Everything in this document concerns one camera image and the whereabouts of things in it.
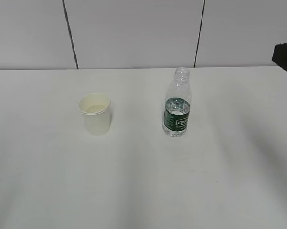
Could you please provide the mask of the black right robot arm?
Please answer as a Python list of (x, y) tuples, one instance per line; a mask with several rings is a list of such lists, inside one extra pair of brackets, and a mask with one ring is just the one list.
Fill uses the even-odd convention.
[(277, 44), (274, 47), (272, 61), (287, 72), (287, 43)]

